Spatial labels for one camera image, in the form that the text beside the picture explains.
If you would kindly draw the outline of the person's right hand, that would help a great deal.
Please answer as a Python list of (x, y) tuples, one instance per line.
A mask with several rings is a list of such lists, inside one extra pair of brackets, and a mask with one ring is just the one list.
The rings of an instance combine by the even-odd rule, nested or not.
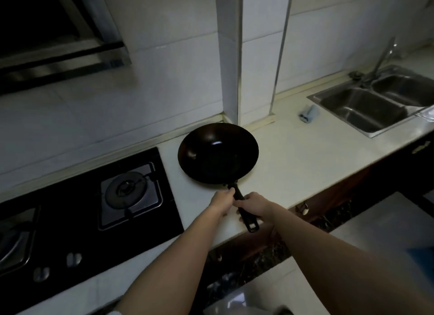
[(263, 222), (274, 223), (274, 209), (277, 204), (257, 192), (250, 192), (243, 200), (234, 200), (233, 205), (238, 208), (239, 213), (243, 209)]

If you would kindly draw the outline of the person's left hand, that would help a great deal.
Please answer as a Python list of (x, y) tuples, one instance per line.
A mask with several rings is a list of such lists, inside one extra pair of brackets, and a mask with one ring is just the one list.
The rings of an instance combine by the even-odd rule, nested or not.
[(207, 210), (210, 211), (210, 213), (213, 213), (216, 217), (222, 218), (224, 217), (229, 209), (232, 207), (226, 207), (225, 206), (225, 191), (226, 190), (219, 190), (214, 193), (214, 196), (211, 198), (211, 201), (207, 207)]

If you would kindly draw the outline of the black frying pan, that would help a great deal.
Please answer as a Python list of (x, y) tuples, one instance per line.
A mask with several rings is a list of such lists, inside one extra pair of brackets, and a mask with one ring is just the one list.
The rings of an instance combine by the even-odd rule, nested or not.
[(212, 123), (191, 131), (181, 142), (177, 159), (193, 180), (208, 185), (234, 188), (234, 199), (244, 200), (238, 181), (255, 167), (259, 146), (243, 127)]

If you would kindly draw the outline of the person's right forearm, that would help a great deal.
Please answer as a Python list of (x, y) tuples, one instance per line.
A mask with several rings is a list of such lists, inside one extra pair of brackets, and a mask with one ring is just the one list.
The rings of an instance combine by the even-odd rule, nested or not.
[(434, 302), (411, 290), (365, 251), (265, 202), (271, 222), (330, 315), (434, 315)]

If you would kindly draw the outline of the person's left forearm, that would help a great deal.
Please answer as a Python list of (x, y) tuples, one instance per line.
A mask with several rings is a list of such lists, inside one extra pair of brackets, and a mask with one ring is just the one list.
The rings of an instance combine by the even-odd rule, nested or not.
[(189, 315), (220, 219), (231, 205), (211, 203), (134, 280), (109, 315)]

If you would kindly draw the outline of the dark wooden base cabinet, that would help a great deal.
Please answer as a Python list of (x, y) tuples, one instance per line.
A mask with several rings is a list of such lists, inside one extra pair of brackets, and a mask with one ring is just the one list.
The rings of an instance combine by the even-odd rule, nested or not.
[[(429, 147), (411, 154), (426, 141), (431, 141)], [(434, 169), (434, 131), (308, 198), (306, 216), (297, 214), (295, 206), (290, 211), (329, 233), (392, 191), (420, 195), (434, 187), (434, 178), (413, 172), (420, 168)], [(189, 315), (201, 315), (206, 307), (291, 257), (276, 230), (262, 226), (257, 233), (243, 233), (209, 252)]]

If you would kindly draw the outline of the steel burner grate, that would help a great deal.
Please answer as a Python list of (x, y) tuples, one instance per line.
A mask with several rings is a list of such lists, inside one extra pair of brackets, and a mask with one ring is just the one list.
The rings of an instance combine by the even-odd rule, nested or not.
[(160, 207), (163, 195), (153, 162), (100, 183), (99, 230), (108, 230)]
[(0, 277), (24, 267), (30, 259), (39, 208), (0, 219)]

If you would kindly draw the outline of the black gas stove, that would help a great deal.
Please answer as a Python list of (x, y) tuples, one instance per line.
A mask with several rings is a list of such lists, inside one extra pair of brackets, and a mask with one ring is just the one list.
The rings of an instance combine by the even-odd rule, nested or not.
[[(160, 207), (108, 230), (99, 230), (100, 183), (153, 162), (163, 195)], [(0, 315), (15, 315), (113, 268), (174, 237), (184, 229), (157, 147), (104, 165), (56, 184), (0, 202), (0, 219), (38, 207), (39, 216), (29, 261), (0, 277)], [(67, 268), (68, 253), (81, 263)], [(37, 267), (49, 267), (42, 283)]]

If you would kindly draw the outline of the stainless steel double sink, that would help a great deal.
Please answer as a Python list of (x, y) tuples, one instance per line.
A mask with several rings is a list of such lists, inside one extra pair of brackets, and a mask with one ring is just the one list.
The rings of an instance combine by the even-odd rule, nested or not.
[(434, 78), (389, 65), (368, 83), (348, 81), (307, 97), (369, 138), (417, 116), (433, 121)]

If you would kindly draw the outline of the chrome faucet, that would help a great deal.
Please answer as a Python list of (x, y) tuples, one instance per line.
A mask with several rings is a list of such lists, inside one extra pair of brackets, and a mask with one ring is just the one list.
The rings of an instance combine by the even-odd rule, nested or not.
[(350, 79), (354, 82), (359, 82), (360, 87), (370, 87), (372, 82), (379, 78), (379, 69), (385, 60), (389, 59), (395, 52), (397, 47), (396, 36), (393, 36), (387, 43), (386, 48), (381, 53), (379, 59), (377, 60), (374, 68), (369, 73), (362, 73), (360, 71), (351, 71), (348, 73)]

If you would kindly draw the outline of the range hood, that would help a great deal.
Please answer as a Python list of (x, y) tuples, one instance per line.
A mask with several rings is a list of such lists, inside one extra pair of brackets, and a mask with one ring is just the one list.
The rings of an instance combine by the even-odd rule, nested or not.
[(0, 0), (0, 95), (131, 63), (105, 0)]

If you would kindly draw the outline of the metal wall pipe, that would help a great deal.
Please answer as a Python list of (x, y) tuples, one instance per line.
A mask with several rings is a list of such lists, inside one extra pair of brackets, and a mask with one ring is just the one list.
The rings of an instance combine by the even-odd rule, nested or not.
[(285, 47), (285, 38), (286, 38), (287, 29), (288, 29), (288, 22), (289, 22), (289, 17), (290, 17), (291, 6), (292, 6), (292, 0), (288, 0), (286, 14), (285, 14), (285, 22), (284, 22), (283, 34), (282, 34), (282, 39), (281, 39), (281, 44), (280, 44), (280, 49), (279, 49), (278, 63), (277, 63), (277, 67), (276, 67), (276, 74), (275, 74), (275, 80), (274, 80), (274, 88), (273, 88), (272, 100), (271, 100), (271, 104), (270, 104), (270, 108), (269, 108), (269, 116), (274, 115), (273, 114), (273, 104), (274, 104), (274, 99), (275, 99), (275, 96), (276, 96), (276, 87), (277, 87), (277, 82), (278, 82), (278, 79), (279, 79), (279, 71), (280, 71), (280, 66), (281, 66), (281, 62), (282, 62), (283, 51), (284, 51), (284, 47)]

